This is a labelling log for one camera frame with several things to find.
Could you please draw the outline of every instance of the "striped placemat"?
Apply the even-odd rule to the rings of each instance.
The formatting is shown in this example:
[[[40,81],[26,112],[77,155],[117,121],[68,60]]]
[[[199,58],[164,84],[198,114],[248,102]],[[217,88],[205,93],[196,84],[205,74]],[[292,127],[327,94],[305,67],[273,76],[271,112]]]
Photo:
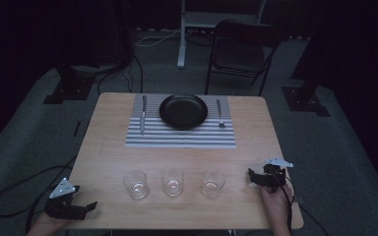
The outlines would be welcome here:
[[[158,110],[169,94],[145,94],[145,96],[147,108],[144,136],[140,132],[143,95],[136,94],[125,147],[236,148],[226,96],[198,95],[208,106],[208,116],[204,123],[189,131],[175,130],[161,120]],[[219,127],[217,99],[220,100],[224,128]]]

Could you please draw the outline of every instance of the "desk leg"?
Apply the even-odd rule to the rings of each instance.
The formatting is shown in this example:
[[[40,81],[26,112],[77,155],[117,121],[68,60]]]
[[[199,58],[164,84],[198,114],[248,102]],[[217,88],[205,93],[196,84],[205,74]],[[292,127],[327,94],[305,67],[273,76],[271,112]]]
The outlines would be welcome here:
[[[263,10],[265,9],[266,0],[260,0],[259,10],[256,15],[256,24],[262,23]]]
[[[186,54],[186,10],[185,10],[185,0],[182,0],[182,13],[180,15],[180,45],[179,45],[179,57],[177,58],[177,68],[183,69],[185,67],[185,54]]]

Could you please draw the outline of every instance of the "drinking glass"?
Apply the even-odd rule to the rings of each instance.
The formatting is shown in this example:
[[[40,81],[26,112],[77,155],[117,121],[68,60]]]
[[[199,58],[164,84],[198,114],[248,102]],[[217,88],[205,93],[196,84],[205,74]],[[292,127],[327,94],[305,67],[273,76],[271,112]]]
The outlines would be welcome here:
[[[149,192],[146,173],[141,170],[132,170],[125,174],[124,186],[133,199],[142,199]]]
[[[225,177],[219,170],[208,170],[204,174],[202,183],[202,192],[209,198],[215,198],[221,193],[221,189],[225,185]]]
[[[183,191],[184,174],[181,169],[169,168],[162,172],[161,182],[164,192],[169,196],[178,196]]]

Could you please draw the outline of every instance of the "gray carpet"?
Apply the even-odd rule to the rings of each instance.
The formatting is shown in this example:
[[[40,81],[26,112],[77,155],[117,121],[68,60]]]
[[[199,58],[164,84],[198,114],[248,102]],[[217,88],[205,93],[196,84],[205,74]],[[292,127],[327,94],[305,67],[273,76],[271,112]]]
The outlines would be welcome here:
[[[167,34],[168,32],[139,33]],[[192,38],[208,42],[204,38]],[[323,224],[331,235],[378,235],[378,177],[363,147],[339,107],[333,93],[318,88],[317,95],[331,117],[315,113],[291,112],[281,87],[299,87],[302,81],[290,79],[306,41],[289,40],[282,44],[269,74],[263,97],[282,147],[283,156],[293,162],[289,169],[296,194],[302,205]],[[186,67],[176,67],[178,41],[166,40],[151,47],[136,47],[144,68],[144,92],[195,93],[204,91],[209,47],[188,43]],[[133,62],[133,92],[139,92],[140,72]],[[64,101],[60,105],[42,104],[56,87],[59,76],[49,71],[37,80],[13,119],[0,134],[0,190],[54,165],[65,164],[78,153],[87,124],[97,102],[96,84],[86,101]],[[210,94],[256,95],[258,85],[248,79],[234,80],[215,75]],[[108,77],[101,91],[127,92],[122,74]],[[0,212],[11,213],[29,206],[57,173],[50,171],[26,185],[7,193],[0,200]],[[324,235],[315,222],[303,214],[305,225],[293,235]],[[0,218],[0,235],[24,235],[27,213]],[[102,235],[107,230],[71,230],[70,235]],[[271,235],[267,230],[238,230],[238,235]]]

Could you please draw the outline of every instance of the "table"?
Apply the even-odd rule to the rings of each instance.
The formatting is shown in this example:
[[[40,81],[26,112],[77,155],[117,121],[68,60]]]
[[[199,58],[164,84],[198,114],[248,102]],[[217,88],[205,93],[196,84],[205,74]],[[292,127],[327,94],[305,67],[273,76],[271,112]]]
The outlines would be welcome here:
[[[80,185],[73,204],[98,201],[86,220],[70,228],[109,229],[257,229],[269,228],[257,187],[247,169],[258,170],[264,158],[283,157],[266,101],[258,96],[229,96],[236,148],[125,147],[135,94],[103,93],[69,181]],[[165,166],[182,168],[184,190],[177,197],[161,188]],[[210,167],[225,172],[221,194],[209,199],[201,191]],[[149,194],[132,200],[123,176],[141,169],[148,176]],[[303,219],[293,204],[292,228]]]
[[[260,23],[266,0],[260,0],[259,9],[255,15],[231,14],[231,13],[211,13],[211,12],[186,12],[186,0],[182,0],[180,14],[180,45],[179,56],[177,58],[177,68],[185,67],[186,55],[186,27],[214,28],[223,20],[238,20],[247,23]]]

